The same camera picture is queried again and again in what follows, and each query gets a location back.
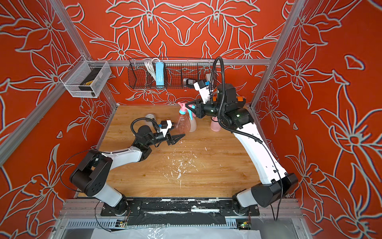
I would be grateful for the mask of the white spray bottle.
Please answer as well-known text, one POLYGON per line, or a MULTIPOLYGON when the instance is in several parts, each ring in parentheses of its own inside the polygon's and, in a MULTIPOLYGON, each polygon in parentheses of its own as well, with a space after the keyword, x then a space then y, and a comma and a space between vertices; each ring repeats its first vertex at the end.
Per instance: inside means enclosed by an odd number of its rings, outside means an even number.
POLYGON ((194 132, 197 129, 196 117, 193 114, 191 114, 189 118, 190 118, 190 132, 194 132))

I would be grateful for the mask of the pink blue spray nozzle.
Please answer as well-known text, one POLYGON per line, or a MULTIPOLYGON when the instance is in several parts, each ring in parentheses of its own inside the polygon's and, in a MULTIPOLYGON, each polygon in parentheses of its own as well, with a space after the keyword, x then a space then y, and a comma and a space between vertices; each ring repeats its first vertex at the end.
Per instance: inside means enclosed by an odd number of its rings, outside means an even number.
POLYGON ((186 104, 181 102, 178 102, 178 104, 180 105, 179 114, 185 115, 186 113, 188 113, 190 120, 193 120, 195 117, 195 114, 186 107, 186 104))

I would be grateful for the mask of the clear reddish spray bottle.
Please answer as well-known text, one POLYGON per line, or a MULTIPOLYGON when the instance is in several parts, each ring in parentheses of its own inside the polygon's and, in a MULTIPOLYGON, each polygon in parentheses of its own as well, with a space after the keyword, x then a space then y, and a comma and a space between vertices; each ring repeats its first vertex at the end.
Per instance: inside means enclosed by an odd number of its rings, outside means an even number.
POLYGON ((191 130, 191 122, 188 113, 179 115, 178 122, 176 124, 176 130, 179 133, 188 133, 191 130))

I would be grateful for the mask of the pink spray bottle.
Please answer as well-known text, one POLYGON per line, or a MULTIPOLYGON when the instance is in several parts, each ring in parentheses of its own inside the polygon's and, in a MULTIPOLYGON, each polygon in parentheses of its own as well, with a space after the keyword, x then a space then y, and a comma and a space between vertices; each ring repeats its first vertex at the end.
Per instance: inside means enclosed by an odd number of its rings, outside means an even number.
POLYGON ((210 129, 214 132, 219 132, 222 127, 220 126, 217 117, 211 118, 210 129))

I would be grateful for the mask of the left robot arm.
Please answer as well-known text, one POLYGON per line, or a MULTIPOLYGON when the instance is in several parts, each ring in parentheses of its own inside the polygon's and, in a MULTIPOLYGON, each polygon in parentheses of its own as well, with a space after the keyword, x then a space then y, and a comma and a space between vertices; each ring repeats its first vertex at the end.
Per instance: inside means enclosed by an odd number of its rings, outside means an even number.
POLYGON ((130 128, 135 139, 127 149, 113 152, 90 150, 71 174, 70 182, 88 197, 95 197, 108 205, 113 214, 124 215, 128 203, 122 193, 107 184, 110 171, 130 163, 144 161, 152 152, 151 146, 158 147, 162 142, 174 145, 185 136, 184 133, 171 135, 174 127, 170 120, 164 120, 160 124, 153 121, 152 124, 155 131, 147 125, 135 131, 132 123, 130 128))

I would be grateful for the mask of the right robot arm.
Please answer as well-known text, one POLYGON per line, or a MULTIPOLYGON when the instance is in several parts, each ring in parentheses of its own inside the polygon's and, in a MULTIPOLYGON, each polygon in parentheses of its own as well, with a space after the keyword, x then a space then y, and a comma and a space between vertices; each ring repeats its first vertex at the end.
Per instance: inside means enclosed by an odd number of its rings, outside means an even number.
POLYGON ((201 96, 186 103, 186 108, 197 118, 215 117, 219 126, 235 135, 251 158, 260 183, 233 195, 233 210, 245 214, 251 206, 263 208, 281 200, 297 184, 297 177, 279 164, 260 136, 253 117, 244 108, 246 100, 236 93, 231 84, 223 84, 214 92, 205 81, 194 83, 201 96))

